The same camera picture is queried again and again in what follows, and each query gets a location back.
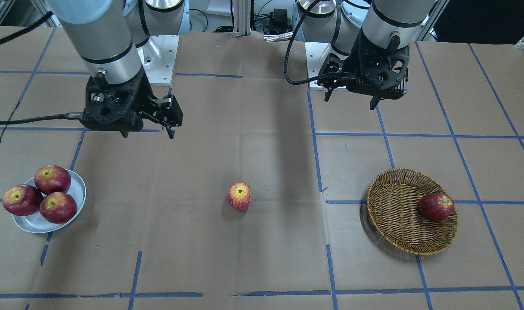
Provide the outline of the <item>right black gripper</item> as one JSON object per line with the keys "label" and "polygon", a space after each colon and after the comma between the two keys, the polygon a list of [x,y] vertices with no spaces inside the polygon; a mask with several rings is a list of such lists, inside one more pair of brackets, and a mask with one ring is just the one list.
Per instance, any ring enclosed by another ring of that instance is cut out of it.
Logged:
{"label": "right black gripper", "polygon": [[[156,99],[147,76],[134,76],[128,81],[130,91],[129,123],[140,123],[140,119],[147,119],[163,126],[167,130],[169,139],[175,137],[175,128],[182,126],[183,111],[174,95]],[[129,131],[121,131],[123,138],[127,138]]]}

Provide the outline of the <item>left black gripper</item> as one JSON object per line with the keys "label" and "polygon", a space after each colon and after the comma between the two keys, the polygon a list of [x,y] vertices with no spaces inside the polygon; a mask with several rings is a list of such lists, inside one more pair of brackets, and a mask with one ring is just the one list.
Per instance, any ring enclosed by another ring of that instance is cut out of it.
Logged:
{"label": "left black gripper", "polygon": [[[352,47],[350,55],[345,60],[340,59],[336,54],[327,55],[322,62],[317,79],[317,85],[325,91],[323,100],[328,102],[333,91],[344,86],[352,93],[374,93],[372,85],[364,81],[364,71],[373,66],[374,55],[361,50],[358,45]],[[381,100],[382,97],[372,96],[370,110],[374,111]]]}

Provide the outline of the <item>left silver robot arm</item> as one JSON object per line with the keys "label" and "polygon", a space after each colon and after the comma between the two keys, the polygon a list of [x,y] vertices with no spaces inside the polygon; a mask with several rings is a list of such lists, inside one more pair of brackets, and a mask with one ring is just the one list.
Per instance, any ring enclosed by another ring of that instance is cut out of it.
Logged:
{"label": "left silver robot arm", "polygon": [[292,39],[324,43],[316,68],[306,79],[324,91],[344,89],[370,96],[370,109],[382,100],[398,100],[408,91],[410,45],[435,6],[434,0],[297,0]]}

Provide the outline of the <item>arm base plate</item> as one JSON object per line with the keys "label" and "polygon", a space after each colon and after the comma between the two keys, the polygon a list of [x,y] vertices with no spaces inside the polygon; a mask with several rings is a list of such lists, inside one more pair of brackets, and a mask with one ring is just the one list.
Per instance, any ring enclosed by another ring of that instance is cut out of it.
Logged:
{"label": "arm base plate", "polygon": [[153,36],[136,48],[152,86],[172,85],[179,39],[177,35]]}
{"label": "arm base plate", "polygon": [[304,45],[309,78],[319,74],[327,55],[330,53],[335,54],[341,60],[346,59],[349,55],[347,52],[335,49],[331,43],[305,42]]}

